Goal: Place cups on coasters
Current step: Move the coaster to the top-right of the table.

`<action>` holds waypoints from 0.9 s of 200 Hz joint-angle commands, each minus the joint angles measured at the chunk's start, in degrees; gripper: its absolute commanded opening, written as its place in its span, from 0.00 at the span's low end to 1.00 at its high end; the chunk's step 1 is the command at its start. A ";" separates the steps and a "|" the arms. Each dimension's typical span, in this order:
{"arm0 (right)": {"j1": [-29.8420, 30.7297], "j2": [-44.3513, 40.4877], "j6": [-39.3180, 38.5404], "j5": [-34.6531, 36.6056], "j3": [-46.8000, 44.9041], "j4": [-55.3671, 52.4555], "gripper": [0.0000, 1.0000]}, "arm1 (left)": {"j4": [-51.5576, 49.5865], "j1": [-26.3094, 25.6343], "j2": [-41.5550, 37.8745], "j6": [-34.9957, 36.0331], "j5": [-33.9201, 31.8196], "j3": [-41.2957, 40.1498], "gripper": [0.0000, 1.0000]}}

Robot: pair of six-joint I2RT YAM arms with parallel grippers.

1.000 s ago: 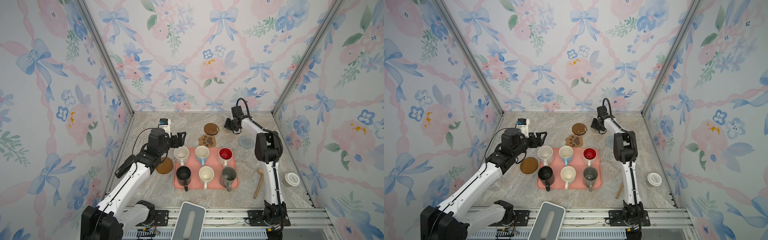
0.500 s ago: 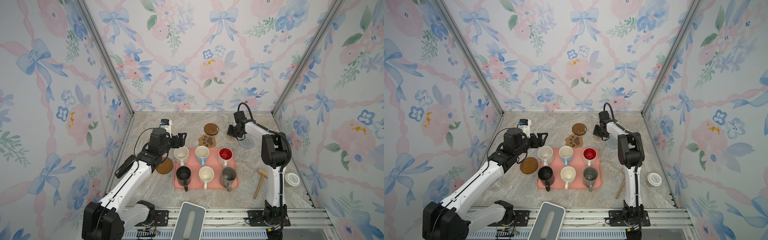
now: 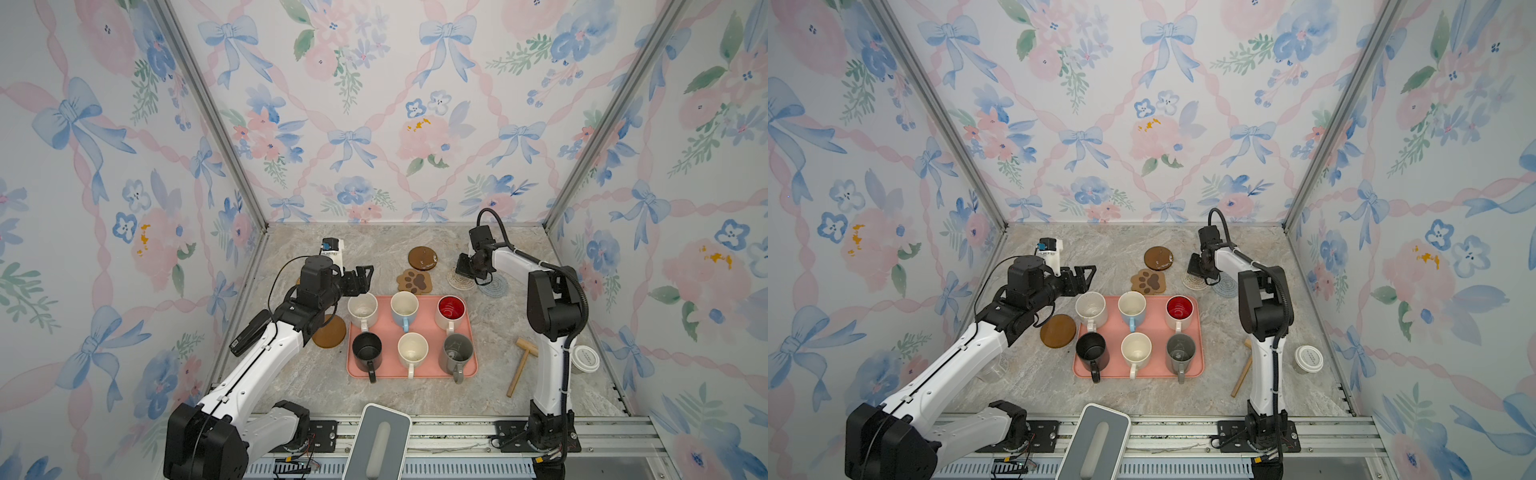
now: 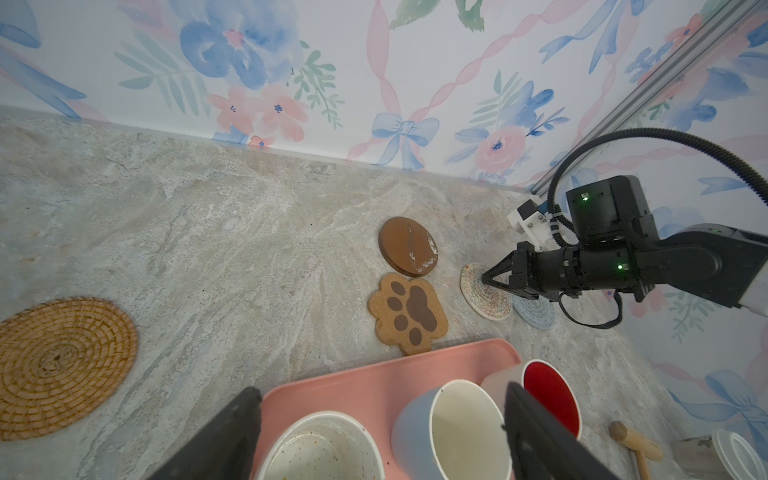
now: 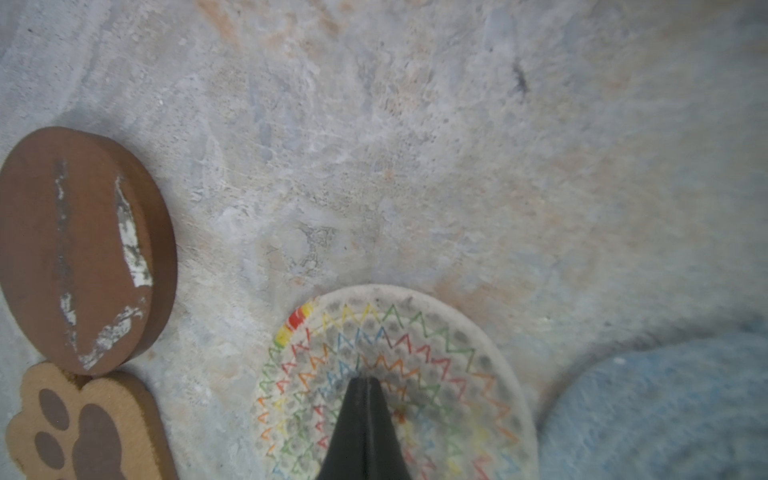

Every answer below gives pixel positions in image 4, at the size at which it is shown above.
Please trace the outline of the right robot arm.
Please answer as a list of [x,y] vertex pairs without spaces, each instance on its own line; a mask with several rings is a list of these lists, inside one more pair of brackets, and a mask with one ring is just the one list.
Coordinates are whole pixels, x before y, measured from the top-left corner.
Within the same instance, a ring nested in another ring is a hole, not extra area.
[[521,242],[481,276],[483,284],[557,302],[584,291],[612,290],[641,303],[658,285],[717,305],[767,314],[767,238],[718,224],[699,224],[656,242],[624,237],[538,252]]

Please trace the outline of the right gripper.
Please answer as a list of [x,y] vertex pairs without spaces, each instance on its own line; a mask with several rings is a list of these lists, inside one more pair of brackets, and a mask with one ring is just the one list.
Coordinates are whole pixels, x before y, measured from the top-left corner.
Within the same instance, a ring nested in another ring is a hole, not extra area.
[[[508,272],[508,283],[495,280]],[[481,281],[507,293],[553,301],[562,294],[575,298],[592,290],[615,290],[642,300],[654,289],[652,282],[641,278],[639,267],[624,245],[577,245],[538,252],[531,243],[520,242],[513,252],[486,270]]]

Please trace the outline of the white multicolour woven coaster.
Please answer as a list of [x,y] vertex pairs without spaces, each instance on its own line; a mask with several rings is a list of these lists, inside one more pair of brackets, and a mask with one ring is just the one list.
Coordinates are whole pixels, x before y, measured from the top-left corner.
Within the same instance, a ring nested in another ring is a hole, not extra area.
[[503,321],[512,312],[512,302],[506,292],[482,282],[486,270],[480,263],[465,265],[460,274],[460,289],[467,304],[478,315],[490,321]]

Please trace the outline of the dark brown round coaster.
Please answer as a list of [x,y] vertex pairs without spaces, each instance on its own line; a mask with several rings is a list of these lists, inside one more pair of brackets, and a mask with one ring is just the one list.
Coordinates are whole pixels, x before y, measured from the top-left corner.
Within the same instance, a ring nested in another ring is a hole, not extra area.
[[378,245],[384,260],[398,273],[423,277],[438,263],[439,252],[431,234],[407,217],[392,217],[384,222]]

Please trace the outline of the light blue woven coaster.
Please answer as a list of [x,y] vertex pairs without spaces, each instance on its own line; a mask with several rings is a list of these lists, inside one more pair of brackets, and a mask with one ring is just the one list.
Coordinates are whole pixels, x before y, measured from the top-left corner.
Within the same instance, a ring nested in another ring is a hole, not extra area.
[[530,300],[515,296],[513,309],[525,323],[538,330],[548,330],[554,325],[554,307],[546,299]]

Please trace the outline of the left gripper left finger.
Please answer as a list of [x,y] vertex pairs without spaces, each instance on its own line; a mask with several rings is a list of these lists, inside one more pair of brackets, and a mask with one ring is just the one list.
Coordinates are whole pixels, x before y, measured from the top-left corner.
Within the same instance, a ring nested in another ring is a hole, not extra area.
[[257,388],[242,390],[149,479],[250,479],[261,403]]

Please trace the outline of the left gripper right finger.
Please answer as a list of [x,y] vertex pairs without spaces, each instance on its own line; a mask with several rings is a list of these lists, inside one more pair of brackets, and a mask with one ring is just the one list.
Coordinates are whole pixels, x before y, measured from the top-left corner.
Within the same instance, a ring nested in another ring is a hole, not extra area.
[[518,383],[506,387],[503,416],[516,480],[617,479]]

